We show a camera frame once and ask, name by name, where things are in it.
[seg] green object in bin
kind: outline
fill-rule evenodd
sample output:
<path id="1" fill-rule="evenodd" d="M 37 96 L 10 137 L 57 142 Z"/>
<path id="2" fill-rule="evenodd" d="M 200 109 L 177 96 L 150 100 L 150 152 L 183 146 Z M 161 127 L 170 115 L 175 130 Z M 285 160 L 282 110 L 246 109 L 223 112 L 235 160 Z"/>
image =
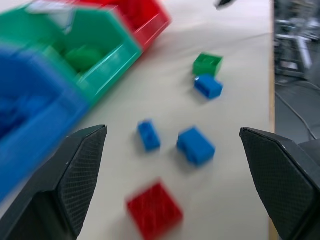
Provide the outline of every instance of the green object in bin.
<path id="1" fill-rule="evenodd" d="M 193 63 L 192 73 L 196 76 L 210 74 L 216 76 L 221 68 L 223 57 L 201 53 Z"/>
<path id="2" fill-rule="evenodd" d="M 142 53 L 107 8 L 76 8 L 71 30 L 65 33 L 48 15 L 20 7 L 0 15 L 0 40 L 47 57 L 92 105 Z"/>
<path id="3" fill-rule="evenodd" d="M 85 73 L 104 58 L 104 54 L 94 47 L 83 46 L 73 49 L 64 56 L 78 73 Z"/>

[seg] floor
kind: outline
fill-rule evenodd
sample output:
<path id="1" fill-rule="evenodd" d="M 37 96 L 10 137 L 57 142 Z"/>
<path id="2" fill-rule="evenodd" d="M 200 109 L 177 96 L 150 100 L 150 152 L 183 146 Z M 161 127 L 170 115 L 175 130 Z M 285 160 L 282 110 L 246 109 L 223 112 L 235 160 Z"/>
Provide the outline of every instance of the floor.
<path id="1" fill-rule="evenodd" d="M 320 92 L 306 82 L 292 83 L 285 87 L 276 86 L 275 90 L 305 119 L 314 134 L 320 137 Z M 277 97 L 275 98 L 275 131 L 278 135 L 298 144 L 310 140 L 301 120 Z"/>

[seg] lego brick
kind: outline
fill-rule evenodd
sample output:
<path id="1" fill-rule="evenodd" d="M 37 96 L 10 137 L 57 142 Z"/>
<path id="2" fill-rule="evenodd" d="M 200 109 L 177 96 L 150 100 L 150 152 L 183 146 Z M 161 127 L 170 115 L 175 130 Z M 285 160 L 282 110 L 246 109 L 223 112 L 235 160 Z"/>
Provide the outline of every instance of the lego brick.
<path id="1" fill-rule="evenodd" d="M 196 127 L 181 132 L 176 146 L 196 167 L 212 159 L 216 152 L 215 146 Z"/>
<path id="2" fill-rule="evenodd" d="M 215 77 L 210 74 L 196 76 L 194 87 L 208 99 L 219 97 L 224 88 L 223 84 L 216 81 Z"/>
<path id="3" fill-rule="evenodd" d="M 151 120 L 140 122 L 138 124 L 138 132 L 147 152 L 160 148 L 160 138 Z"/>
<path id="4" fill-rule="evenodd" d="M 158 239 L 183 219 L 181 208 L 159 181 L 129 199 L 126 207 L 144 240 Z"/>
<path id="5" fill-rule="evenodd" d="M 210 74 L 216 76 L 221 68 L 223 57 L 201 53 L 193 63 L 194 75 Z"/>

